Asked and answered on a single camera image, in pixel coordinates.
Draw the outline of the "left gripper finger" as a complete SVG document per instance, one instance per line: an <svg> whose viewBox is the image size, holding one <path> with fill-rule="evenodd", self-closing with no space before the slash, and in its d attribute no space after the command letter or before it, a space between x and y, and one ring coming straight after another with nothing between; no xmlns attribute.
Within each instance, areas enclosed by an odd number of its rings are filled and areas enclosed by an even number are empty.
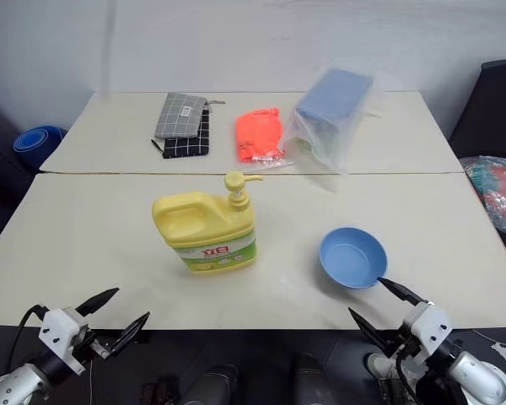
<svg viewBox="0 0 506 405"><path fill-rule="evenodd" d="M83 317L94 314L100 308L102 308L118 291L119 288L112 288L94 295L79 305L75 311Z"/></svg>
<svg viewBox="0 0 506 405"><path fill-rule="evenodd" d="M124 329L118 339L110 346L110 356L117 356L127 345L132 343L138 333L143 329L149 317L150 312L147 311Z"/></svg>

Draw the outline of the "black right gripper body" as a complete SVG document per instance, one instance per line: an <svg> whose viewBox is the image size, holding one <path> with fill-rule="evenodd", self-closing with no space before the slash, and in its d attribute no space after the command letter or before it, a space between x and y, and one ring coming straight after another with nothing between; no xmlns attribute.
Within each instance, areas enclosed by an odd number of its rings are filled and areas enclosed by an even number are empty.
<svg viewBox="0 0 506 405"><path fill-rule="evenodd" d="M387 357L393 357L400 352L403 352L406 357L415 357L421 351L420 342L412 335L409 327L381 331L380 337L383 342L381 351Z"/></svg>

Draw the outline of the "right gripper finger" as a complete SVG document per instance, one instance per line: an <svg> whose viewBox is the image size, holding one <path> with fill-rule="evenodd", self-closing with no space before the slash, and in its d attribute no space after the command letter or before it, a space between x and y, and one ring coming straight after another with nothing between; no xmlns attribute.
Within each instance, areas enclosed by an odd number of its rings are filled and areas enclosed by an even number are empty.
<svg viewBox="0 0 506 405"><path fill-rule="evenodd" d="M411 291L408 287L400 283L389 280L388 278L378 278L378 281L400 300L409 302L414 306L421 302L427 302L425 299Z"/></svg>
<svg viewBox="0 0 506 405"><path fill-rule="evenodd" d="M359 315L352 308L348 308L348 311L353 320L358 325L359 330L369 339L380 351L386 356L391 356L391 335L390 332L376 329L371 325L365 318Z"/></svg>

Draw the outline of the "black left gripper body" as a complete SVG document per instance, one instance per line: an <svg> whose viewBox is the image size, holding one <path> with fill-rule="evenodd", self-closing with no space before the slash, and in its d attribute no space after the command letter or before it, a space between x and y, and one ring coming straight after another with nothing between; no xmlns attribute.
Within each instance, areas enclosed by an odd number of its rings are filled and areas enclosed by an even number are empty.
<svg viewBox="0 0 506 405"><path fill-rule="evenodd" d="M83 340L73 350L73 357L80 364L87 364L95 359L110 357L110 340L102 331L88 329Z"/></svg>

